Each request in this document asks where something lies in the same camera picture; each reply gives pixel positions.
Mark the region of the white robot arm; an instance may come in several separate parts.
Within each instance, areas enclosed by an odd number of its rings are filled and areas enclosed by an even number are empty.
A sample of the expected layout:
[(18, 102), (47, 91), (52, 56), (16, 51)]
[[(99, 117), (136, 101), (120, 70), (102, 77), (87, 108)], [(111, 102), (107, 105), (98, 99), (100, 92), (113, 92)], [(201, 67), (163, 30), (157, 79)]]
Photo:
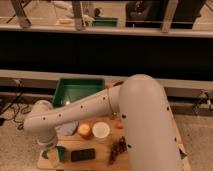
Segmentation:
[(133, 75), (121, 85), (56, 109), (39, 100), (25, 118), (24, 130), (51, 149), (58, 141), (56, 126), (113, 113), (121, 115), (131, 171), (183, 171), (165, 90), (148, 75)]

